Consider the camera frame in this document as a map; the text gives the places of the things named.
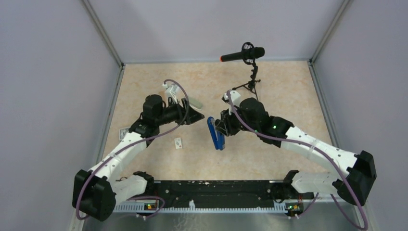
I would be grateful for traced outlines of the blue stapler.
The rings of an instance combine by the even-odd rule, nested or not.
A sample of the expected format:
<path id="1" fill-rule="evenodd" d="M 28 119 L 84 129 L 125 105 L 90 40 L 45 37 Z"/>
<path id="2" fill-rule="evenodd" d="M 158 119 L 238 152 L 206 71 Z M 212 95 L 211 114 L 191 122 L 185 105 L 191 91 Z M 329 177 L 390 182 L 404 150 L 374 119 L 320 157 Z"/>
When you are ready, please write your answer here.
<path id="1" fill-rule="evenodd" d="M 215 120 L 212 116 L 207 119 L 209 132 L 216 150 L 222 151 L 225 149 L 225 136 L 216 130 Z"/>

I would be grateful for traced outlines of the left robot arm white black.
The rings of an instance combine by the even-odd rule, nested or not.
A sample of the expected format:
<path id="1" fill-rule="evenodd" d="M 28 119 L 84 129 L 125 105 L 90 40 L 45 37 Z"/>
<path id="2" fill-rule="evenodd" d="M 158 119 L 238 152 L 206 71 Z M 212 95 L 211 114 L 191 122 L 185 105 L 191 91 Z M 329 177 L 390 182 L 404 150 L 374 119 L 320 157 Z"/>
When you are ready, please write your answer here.
<path id="1" fill-rule="evenodd" d="M 131 197 L 152 197 L 154 186 L 148 182 L 147 177 L 135 174 L 119 180 L 119 176 L 154 139 L 162 136 L 160 126 L 172 122 L 178 126 L 190 125 L 202 119 L 204 115 L 194 110 L 186 98 L 181 103 L 169 99 L 168 105 L 165 105 L 160 95 L 147 96 L 140 117 L 131 125 L 120 143 L 101 162 L 89 170 L 76 173 L 72 206 L 77 218 L 83 220 L 80 213 L 84 213 L 86 217 L 105 221 L 116 205 Z"/>

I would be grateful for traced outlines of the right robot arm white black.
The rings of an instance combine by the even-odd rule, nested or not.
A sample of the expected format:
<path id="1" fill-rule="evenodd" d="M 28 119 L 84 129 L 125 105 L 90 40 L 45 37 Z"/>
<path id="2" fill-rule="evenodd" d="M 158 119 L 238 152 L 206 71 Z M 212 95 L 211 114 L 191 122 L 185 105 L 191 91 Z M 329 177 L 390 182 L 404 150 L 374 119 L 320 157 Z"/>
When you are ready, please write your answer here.
<path id="1" fill-rule="evenodd" d="M 254 98 L 222 111 L 213 125 L 224 136 L 254 131 L 262 142 L 298 153 L 328 170 L 328 173 L 291 170 L 282 185 L 282 192 L 288 198 L 300 193 L 325 193 L 336 194 L 352 205 L 365 205 L 377 178 L 371 153 L 356 154 L 316 139 L 291 121 L 269 115 Z"/>

